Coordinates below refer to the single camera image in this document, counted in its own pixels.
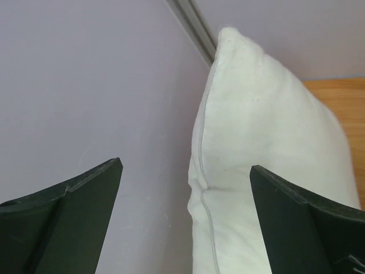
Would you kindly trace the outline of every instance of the lavender wall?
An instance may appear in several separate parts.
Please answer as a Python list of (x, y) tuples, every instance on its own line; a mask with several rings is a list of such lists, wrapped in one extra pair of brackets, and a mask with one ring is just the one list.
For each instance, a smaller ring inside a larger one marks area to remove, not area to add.
[(365, 76), (364, 0), (194, 0), (212, 33), (232, 25), (301, 78)]
[(0, 1), (0, 18), (0, 202), (118, 156), (97, 273), (189, 273), (186, 174), (208, 67), (167, 4)]

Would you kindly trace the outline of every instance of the white pillow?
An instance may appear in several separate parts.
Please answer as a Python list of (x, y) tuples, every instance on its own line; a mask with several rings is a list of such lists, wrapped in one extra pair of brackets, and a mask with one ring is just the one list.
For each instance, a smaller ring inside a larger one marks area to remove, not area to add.
[(249, 180), (256, 164), (360, 208), (336, 117), (257, 44), (225, 28), (192, 139), (194, 274), (271, 273)]

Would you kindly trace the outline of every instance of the wooden surface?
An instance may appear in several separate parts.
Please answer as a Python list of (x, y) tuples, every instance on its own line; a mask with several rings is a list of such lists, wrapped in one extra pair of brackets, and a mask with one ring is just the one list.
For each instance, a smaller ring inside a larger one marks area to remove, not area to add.
[(365, 78), (307, 81), (305, 85), (335, 113), (347, 134), (365, 209)]

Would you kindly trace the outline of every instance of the wooden panel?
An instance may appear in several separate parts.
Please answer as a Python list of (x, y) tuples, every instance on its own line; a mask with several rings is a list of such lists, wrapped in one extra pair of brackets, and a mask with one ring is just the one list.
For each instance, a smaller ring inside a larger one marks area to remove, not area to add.
[(335, 113), (347, 134), (365, 208), (365, 78), (307, 81), (305, 85)]

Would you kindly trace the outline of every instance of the pillow piping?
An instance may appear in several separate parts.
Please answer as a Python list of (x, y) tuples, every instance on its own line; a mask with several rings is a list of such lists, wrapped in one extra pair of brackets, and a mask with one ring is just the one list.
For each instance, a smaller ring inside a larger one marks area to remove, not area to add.
[(203, 160), (202, 160), (202, 141), (203, 141), (203, 134), (204, 134), (204, 124), (205, 124), (205, 109), (206, 109), (206, 104), (208, 101), (208, 97), (209, 97), (209, 93), (210, 93), (210, 87), (212, 86), (213, 83), (213, 79), (214, 76), (216, 74), (216, 68), (217, 65), (219, 63), (219, 59), (220, 59), (220, 55), (219, 55), (219, 50), (220, 50), (220, 43), (218, 43), (218, 47), (217, 47), (217, 51), (216, 51), (216, 59), (213, 63), (213, 66), (210, 70), (209, 76), (208, 76), (208, 81), (207, 81), (207, 85), (205, 87), (205, 91), (204, 91), (204, 97), (203, 97), (203, 104), (202, 104), (202, 112), (201, 112), (201, 124), (200, 124), (200, 132), (199, 132), (199, 143), (198, 143), (198, 161), (199, 161), (199, 169), (200, 172), (202, 174), (203, 180), (206, 184), (205, 189), (203, 188), (200, 192), (200, 201), (205, 209), (205, 212), (208, 216), (208, 221), (209, 221), (209, 230), (210, 230), (210, 244), (212, 246), (212, 255), (213, 255), (213, 261), (214, 261), (214, 267), (216, 269), (216, 274), (221, 274), (220, 268), (219, 268), (219, 264), (218, 264), (218, 258), (217, 258), (217, 250), (216, 250), (216, 240), (214, 238), (214, 226), (213, 226), (213, 218), (212, 218), (212, 214), (210, 213), (210, 210), (208, 208), (208, 205), (206, 204), (205, 200), (204, 200), (204, 192), (209, 190), (210, 186), (208, 183), (208, 180), (206, 178), (205, 175), (205, 171), (204, 171), (204, 166), (203, 166)]

